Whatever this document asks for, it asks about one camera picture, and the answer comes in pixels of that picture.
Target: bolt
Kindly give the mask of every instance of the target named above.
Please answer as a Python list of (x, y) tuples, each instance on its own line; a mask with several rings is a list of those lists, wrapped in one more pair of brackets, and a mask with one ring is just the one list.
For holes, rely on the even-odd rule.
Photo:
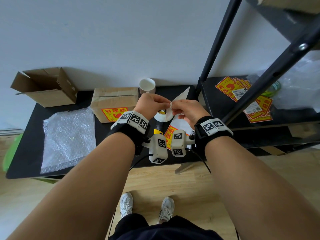
[(299, 45), (299, 50), (301, 51), (304, 51), (306, 48), (308, 48), (308, 45), (306, 43)]

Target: cardboard box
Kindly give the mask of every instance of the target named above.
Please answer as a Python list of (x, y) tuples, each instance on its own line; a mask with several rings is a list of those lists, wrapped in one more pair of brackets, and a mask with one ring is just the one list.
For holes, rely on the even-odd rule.
[(26, 94), (43, 107), (75, 104), (78, 89), (62, 68), (18, 72), (11, 88)]
[(134, 109), (138, 102), (138, 88), (96, 88), (91, 109), (101, 123), (115, 122)]
[(320, 0), (258, 0), (258, 4), (307, 13), (320, 13)]

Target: bubble wrap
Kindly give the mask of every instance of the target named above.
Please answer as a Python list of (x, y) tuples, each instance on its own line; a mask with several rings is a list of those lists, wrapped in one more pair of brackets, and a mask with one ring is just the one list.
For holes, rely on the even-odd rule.
[(44, 149), (40, 173), (76, 165), (96, 147), (90, 107), (58, 112), (43, 121)]

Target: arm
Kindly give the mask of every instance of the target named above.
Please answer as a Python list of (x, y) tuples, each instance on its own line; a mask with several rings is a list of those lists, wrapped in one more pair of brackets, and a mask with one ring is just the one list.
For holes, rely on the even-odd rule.
[[(143, 94), (134, 110), (150, 120), (169, 103), (159, 95)], [(8, 240), (105, 239), (134, 151), (125, 134), (108, 136), (54, 186)]]
[[(172, 103), (191, 127), (209, 114), (194, 100)], [(320, 215), (285, 179), (230, 137), (205, 155), (221, 199), (242, 239), (319, 239)]]

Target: ceramic cup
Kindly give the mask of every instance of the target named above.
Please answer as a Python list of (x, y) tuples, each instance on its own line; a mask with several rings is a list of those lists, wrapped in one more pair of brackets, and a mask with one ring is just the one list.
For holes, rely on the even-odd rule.
[(139, 91), (142, 93), (155, 93), (156, 92), (156, 83), (151, 78), (142, 79), (139, 82)]

